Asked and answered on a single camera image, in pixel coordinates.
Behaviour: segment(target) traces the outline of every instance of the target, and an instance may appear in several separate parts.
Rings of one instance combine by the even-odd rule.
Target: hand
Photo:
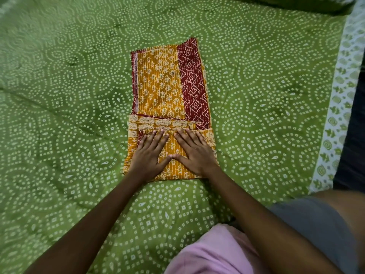
[[[153,131],[148,138],[147,135],[142,137],[129,167],[128,174],[138,176],[142,182],[150,181],[160,174],[172,159],[172,155],[169,155],[162,162],[157,162],[169,135],[163,137],[163,129],[155,135],[156,131]]]
[[[174,136],[188,158],[179,154],[174,154],[172,157],[194,174],[206,178],[211,170],[219,168],[213,150],[201,133],[195,134],[190,129],[186,129],[186,133],[178,129]]]

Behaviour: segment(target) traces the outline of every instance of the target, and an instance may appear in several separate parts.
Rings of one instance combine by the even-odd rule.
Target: person's right hand
[[[174,136],[188,158],[179,154],[172,155],[172,158],[180,161],[194,174],[206,178],[213,169],[219,168],[213,150],[201,133],[195,134],[190,129],[186,129],[186,133],[178,129]]]

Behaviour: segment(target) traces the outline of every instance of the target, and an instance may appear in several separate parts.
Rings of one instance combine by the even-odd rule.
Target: gray fabric
[[[358,274],[356,239],[330,205],[315,197],[277,203],[269,210],[322,251],[344,274]]]

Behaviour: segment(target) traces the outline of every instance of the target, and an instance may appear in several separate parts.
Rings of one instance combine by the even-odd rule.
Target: orange patterned cloth
[[[186,157],[173,133],[190,128],[199,131],[215,152],[207,81],[195,38],[180,45],[157,46],[131,53],[133,108],[128,122],[128,154],[123,172],[145,134],[163,128],[169,137],[159,161],[169,154]],[[154,180],[198,178],[180,162],[172,160]]]

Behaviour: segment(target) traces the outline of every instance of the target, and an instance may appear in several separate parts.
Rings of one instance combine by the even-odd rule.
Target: person's right arm
[[[245,192],[217,165],[212,149],[200,133],[174,135],[188,159],[175,154],[190,171],[208,178],[227,203],[262,260],[275,274],[341,274],[321,251]]]

